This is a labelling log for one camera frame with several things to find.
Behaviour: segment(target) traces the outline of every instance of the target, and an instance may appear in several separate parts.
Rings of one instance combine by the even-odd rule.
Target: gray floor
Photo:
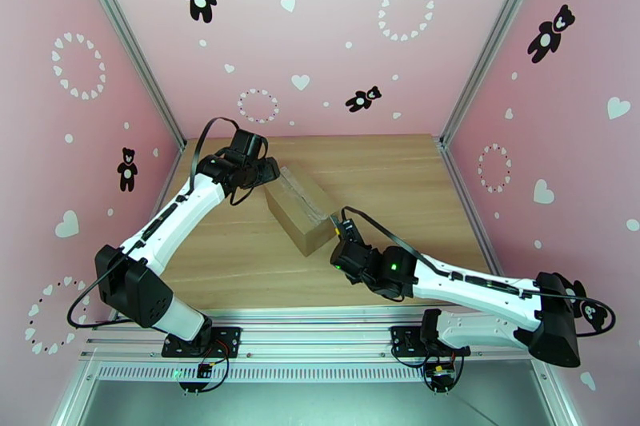
[[[456,389],[424,384],[224,384],[202,396],[178,384],[100,381],[83,426],[544,426],[552,424],[526,361],[467,362]]]

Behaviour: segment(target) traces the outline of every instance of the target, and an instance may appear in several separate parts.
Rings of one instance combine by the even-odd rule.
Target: wooden table
[[[201,157],[228,145],[208,140]],[[168,193],[187,180],[189,141]],[[270,137],[282,167],[297,161],[336,202],[360,209],[416,249],[489,272],[449,174],[428,135]],[[393,243],[355,217],[367,243]],[[242,204],[213,209],[184,240],[162,279],[196,309],[392,305],[352,286],[329,264],[338,238],[305,258],[267,208],[262,188]]]

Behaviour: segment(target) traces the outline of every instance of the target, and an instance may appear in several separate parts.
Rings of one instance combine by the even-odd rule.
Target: white dot
[[[640,230],[640,222],[638,222],[636,219],[631,218],[628,221],[626,221],[626,227],[631,231],[631,232],[637,232]]]

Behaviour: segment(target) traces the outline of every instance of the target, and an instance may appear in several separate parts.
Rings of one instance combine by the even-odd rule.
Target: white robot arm
[[[363,217],[398,245],[382,253],[366,245],[345,210]],[[470,345],[506,346],[528,350],[550,364],[578,367],[577,339],[607,332],[615,324],[611,308],[587,298],[579,281],[572,285],[560,274],[539,273],[531,280],[477,273],[419,253],[360,210],[345,207],[342,221],[336,216],[332,220],[339,243],[330,262],[352,285],[362,282],[392,301],[429,298],[482,312],[427,309],[420,328],[427,357],[468,356]],[[608,315],[610,323],[602,328]],[[576,333],[574,320],[581,316],[595,332]]]

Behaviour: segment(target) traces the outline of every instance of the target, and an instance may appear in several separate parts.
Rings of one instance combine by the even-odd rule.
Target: pink wall
[[[438,134],[503,0],[216,0],[209,23],[187,0],[119,2],[197,137],[212,112],[266,136]],[[372,86],[382,97],[351,113]]]
[[[538,25],[565,3],[575,23],[532,63]],[[453,144],[505,272],[558,271],[618,313],[563,373],[597,426],[638,422],[639,26],[638,0],[525,0]]]
[[[0,424],[42,426],[86,337],[66,310],[94,280],[95,253],[149,217],[177,146],[98,0],[0,0],[0,10]],[[119,188],[123,146],[136,152],[133,192]],[[89,298],[75,318],[104,319]]]

